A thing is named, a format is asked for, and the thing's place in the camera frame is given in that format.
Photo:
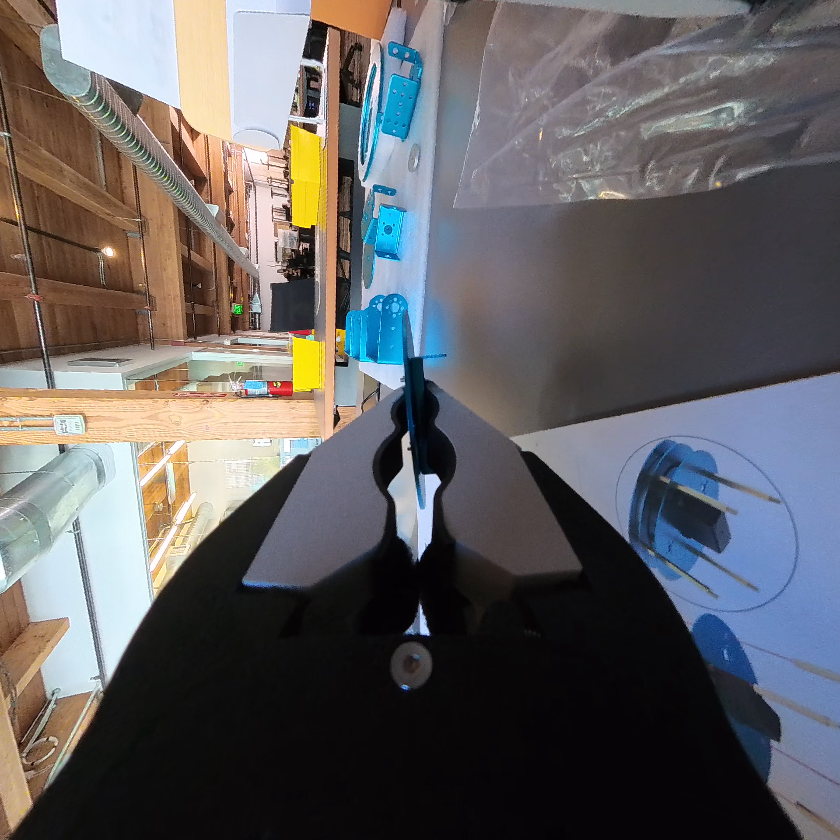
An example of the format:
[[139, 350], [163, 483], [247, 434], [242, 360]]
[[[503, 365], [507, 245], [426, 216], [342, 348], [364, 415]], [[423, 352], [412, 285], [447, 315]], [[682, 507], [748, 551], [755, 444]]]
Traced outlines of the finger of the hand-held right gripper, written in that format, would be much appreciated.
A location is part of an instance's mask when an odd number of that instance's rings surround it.
[[651, 18], [720, 18], [746, 14], [752, 8], [748, 1], [518, 1], [518, 4]]

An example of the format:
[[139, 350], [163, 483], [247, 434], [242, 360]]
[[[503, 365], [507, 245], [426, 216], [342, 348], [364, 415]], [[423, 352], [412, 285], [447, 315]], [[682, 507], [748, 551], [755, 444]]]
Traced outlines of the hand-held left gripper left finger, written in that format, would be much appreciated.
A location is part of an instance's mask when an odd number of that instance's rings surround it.
[[401, 449], [396, 390], [309, 456], [243, 577], [257, 589], [313, 590], [396, 536], [382, 457]]

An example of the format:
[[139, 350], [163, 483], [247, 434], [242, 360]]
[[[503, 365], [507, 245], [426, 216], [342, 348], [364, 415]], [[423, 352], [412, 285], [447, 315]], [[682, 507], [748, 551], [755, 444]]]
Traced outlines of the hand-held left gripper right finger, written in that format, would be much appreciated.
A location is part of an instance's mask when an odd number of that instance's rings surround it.
[[581, 562], [519, 446], [432, 382], [427, 403], [433, 544], [450, 552], [455, 591], [489, 606], [577, 582]]

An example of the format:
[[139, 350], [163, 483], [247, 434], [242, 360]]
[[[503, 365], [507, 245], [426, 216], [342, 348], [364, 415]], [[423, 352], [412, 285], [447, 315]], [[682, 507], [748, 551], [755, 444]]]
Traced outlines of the clear plastic bag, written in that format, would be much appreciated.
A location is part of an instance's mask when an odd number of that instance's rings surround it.
[[683, 196], [838, 158], [838, 2], [716, 20], [499, 3], [454, 206]]

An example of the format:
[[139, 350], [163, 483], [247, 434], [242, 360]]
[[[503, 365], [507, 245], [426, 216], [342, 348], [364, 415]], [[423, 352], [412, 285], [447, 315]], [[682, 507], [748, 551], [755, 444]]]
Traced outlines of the teal round metal disc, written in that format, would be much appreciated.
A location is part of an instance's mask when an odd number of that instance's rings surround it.
[[412, 455], [417, 504], [420, 510], [425, 510], [424, 476], [432, 473], [427, 457], [430, 415], [426, 405], [427, 384], [424, 373], [424, 358], [415, 352], [408, 311], [404, 311], [402, 316], [402, 346], [406, 428]]

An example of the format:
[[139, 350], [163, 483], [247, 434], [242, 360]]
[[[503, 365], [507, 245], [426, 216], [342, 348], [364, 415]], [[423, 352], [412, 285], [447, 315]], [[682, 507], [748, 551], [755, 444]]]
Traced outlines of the yellow panel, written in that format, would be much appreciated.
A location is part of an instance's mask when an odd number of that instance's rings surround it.
[[322, 188], [322, 140], [302, 127], [290, 127], [291, 223], [310, 228], [319, 223]]
[[319, 391], [324, 387], [325, 345], [312, 335], [291, 337], [292, 391]]

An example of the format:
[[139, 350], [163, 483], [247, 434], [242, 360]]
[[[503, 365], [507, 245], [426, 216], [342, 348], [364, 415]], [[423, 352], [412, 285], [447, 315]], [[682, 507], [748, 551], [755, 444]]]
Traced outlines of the white assembly guide sheet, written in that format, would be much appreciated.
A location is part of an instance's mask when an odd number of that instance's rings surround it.
[[759, 777], [838, 838], [838, 374], [516, 437], [633, 546]]

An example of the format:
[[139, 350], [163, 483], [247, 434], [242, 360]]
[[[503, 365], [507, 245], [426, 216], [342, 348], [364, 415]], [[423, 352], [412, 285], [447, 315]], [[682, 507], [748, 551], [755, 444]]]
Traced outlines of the wooden beam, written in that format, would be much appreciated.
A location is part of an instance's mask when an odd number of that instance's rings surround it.
[[1, 409], [3, 445], [325, 439], [333, 428], [311, 398], [3, 387]]

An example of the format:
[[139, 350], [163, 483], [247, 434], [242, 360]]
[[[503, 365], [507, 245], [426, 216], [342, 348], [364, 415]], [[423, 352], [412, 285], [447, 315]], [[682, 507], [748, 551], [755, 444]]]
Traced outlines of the black monitor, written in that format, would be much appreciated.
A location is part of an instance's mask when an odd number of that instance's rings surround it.
[[273, 333], [313, 330], [316, 314], [316, 281], [313, 278], [272, 283], [269, 331]]

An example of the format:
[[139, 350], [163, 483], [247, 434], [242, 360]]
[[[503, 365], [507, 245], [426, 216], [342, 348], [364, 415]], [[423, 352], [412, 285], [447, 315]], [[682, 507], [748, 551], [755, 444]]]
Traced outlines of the orange cardboard box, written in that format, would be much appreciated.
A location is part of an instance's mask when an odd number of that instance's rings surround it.
[[311, 19], [353, 34], [380, 40], [392, 1], [311, 1]]

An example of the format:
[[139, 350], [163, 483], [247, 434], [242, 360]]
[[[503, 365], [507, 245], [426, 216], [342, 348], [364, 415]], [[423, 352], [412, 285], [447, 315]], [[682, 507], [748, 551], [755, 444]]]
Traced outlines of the white foam pad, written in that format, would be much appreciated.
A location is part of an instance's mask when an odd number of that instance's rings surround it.
[[[371, 288], [361, 291], [361, 306], [373, 297], [399, 293], [407, 301], [415, 351], [424, 348], [427, 270], [431, 256], [430, 226], [439, 85], [442, 69], [445, 24], [453, 3], [426, 2], [413, 32], [406, 32], [406, 10], [394, 8], [387, 18], [381, 40], [371, 43], [371, 61], [363, 87], [358, 140], [358, 164], [364, 199], [374, 184], [396, 189], [396, 195], [382, 204], [406, 211], [402, 229], [401, 260], [377, 259]], [[382, 132], [385, 90], [396, 62], [387, 56], [387, 46], [396, 41], [417, 50], [423, 59], [423, 77], [411, 129], [405, 141]], [[407, 170], [407, 156], [413, 144], [421, 149], [418, 170]]]

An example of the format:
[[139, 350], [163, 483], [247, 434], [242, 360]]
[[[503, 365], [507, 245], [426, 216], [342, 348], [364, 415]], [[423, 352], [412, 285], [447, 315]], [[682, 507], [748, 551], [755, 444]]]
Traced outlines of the beige hanging panel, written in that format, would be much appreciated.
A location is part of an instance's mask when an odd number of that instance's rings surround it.
[[180, 110], [200, 133], [233, 140], [225, 1], [174, 1]]

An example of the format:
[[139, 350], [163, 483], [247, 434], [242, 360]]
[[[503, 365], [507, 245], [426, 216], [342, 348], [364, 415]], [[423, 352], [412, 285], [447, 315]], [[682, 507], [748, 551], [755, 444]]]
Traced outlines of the white hanging panel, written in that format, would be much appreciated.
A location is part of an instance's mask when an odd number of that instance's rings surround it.
[[173, 1], [57, 1], [64, 60], [181, 107]]

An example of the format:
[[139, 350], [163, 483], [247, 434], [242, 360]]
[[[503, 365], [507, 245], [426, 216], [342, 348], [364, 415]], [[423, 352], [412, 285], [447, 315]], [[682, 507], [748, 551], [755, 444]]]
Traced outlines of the long blue perforated bracket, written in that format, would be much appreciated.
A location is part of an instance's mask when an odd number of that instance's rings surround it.
[[396, 41], [388, 43], [387, 56], [396, 62], [396, 70], [386, 85], [381, 131], [405, 141], [421, 89], [424, 62], [417, 50]]

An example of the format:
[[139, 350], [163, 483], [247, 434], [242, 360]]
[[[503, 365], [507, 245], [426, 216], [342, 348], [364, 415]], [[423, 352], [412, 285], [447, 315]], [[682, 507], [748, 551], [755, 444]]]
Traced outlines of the large silver duct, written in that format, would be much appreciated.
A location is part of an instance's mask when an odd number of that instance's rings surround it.
[[69, 448], [1, 499], [1, 592], [52, 550], [81, 510], [115, 474], [107, 444]]

